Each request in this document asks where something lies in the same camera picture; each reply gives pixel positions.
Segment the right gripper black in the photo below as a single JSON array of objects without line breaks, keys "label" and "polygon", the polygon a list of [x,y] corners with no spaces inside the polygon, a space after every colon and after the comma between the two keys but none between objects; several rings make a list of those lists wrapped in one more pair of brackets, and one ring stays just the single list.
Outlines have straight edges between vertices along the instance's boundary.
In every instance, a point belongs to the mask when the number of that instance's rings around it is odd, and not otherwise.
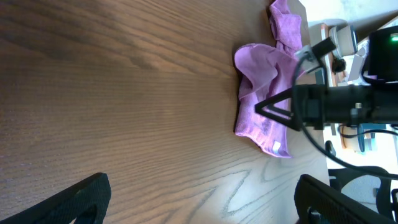
[{"label": "right gripper black", "polygon": [[255,112],[300,131],[297,117],[315,129],[331,123],[397,124],[397,88],[371,85],[295,85],[254,106]]}]

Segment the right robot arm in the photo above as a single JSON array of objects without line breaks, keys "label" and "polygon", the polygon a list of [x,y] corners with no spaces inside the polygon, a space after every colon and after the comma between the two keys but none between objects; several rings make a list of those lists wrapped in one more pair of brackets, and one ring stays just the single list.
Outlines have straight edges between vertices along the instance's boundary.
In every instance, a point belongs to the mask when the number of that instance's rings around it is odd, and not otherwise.
[{"label": "right robot arm", "polygon": [[361,75],[365,85],[293,85],[255,105],[255,112],[299,131],[327,124],[397,124],[397,27],[373,32]]}]

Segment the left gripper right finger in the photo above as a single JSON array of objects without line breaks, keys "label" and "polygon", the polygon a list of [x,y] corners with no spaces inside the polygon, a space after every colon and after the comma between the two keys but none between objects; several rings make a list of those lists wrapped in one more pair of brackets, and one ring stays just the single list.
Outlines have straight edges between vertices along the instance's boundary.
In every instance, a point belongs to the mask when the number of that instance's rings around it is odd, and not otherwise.
[{"label": "left gripper right finger", "polygon": [[295,188],[294,202],[299,223],[315,223],[315,220],[310,217],[311,210],[318,212],[326,223],[394,223],[394,220],[376,213],[307,174],[299,178]]}]

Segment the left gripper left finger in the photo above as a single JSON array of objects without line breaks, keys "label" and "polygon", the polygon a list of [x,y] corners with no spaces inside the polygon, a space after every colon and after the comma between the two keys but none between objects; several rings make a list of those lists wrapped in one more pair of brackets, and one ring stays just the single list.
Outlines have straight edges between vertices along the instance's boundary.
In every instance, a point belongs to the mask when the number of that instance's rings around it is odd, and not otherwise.
[{"label": "left gripper left finger", "polygon": [[111,199],[107,174],[95,173],[1,224],[102,224]]}]

